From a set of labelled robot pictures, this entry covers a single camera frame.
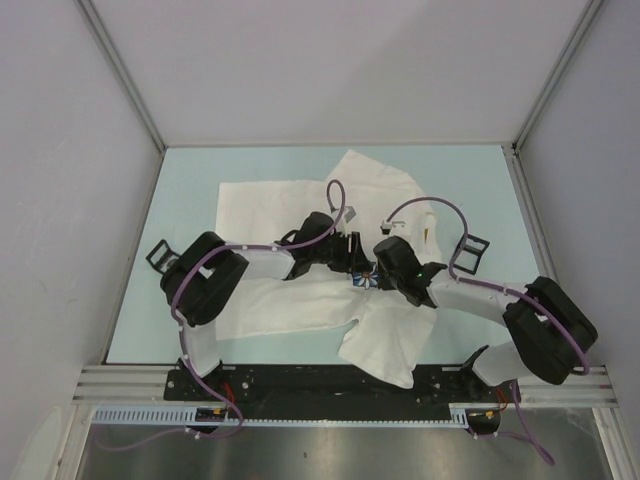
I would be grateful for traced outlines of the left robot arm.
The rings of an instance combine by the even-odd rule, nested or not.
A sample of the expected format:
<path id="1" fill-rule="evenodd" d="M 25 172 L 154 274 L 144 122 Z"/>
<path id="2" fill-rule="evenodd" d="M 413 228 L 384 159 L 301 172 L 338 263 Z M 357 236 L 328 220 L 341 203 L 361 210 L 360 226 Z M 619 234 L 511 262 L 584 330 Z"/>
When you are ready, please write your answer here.
<path id="1" fill-rule="evenodd" d="M 146 261 L 161 275 L 160 288 L 179 324 L 182 358 L 191 369 L 185 385 L 202 400 L 221 387 L 214 370 L 221 364 L 216 327 L 248 314 L 250 287 L 294 281 L 314 266 L 350 280 L 375 270 L 360 233 L 347 231 L 337 211 L 314 211 L 299 228 L 267 245 L 232 243 L 206 231 L 179 254 L 162 240 Z"/>

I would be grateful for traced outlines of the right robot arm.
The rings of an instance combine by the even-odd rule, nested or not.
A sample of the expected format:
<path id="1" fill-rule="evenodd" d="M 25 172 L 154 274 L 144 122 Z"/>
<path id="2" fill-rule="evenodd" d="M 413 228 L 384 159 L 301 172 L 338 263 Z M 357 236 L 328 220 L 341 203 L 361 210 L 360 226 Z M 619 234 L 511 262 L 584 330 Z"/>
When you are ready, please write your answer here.
<path id="1" fill-rule="evenodd" d="M 510 340 L 484 346 L 463 364 L 463 393 L 484 401 L 498 385 L 533 375 L 560 385 L 578 367 L 588 372 L 586 353 L 598 339 L 595 326 L 554 280 L 539 276 L 522 286 L 453 277 L 448 266 L 422 264 L 397 236 L 374 247 L 382 285 L 416 307 L 470 313 L 504 326 Z"/>

